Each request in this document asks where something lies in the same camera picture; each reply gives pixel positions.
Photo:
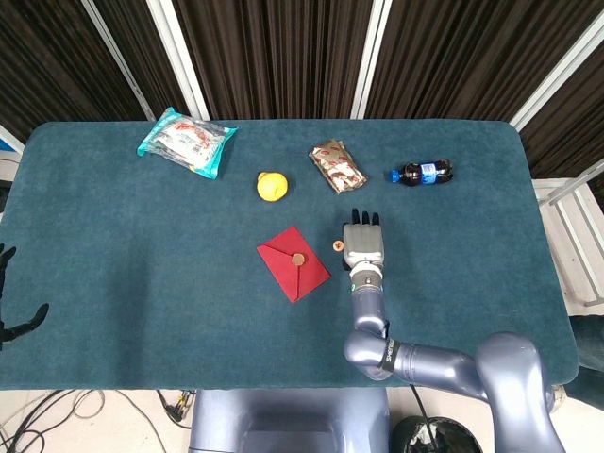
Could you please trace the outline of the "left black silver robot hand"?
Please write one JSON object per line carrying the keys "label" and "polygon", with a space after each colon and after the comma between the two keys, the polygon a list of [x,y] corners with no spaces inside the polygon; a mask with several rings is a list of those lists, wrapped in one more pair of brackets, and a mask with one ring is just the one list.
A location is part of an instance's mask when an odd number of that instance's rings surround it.
{"label": "left black silver robot hand", "polygon": [[9,264],[17,252],[15,246],[1,243],[1,350],[34,330],[46,320],[50,306],[48,303],[39,305],[35,312],[25,318],[25,311],[17,303],[12,303],[7,295],[7,273]]}

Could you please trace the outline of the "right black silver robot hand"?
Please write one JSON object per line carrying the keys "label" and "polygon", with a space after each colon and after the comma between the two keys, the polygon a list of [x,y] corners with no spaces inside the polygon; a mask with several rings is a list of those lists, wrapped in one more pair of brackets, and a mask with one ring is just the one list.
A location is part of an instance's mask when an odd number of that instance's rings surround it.
{"label": "right black silver robot hand", "polygon": [[369,263],[382,269],[385,261],[379,215],[351,211],[351,221],[343,224],[343,268],[351,271],[357,264]]}

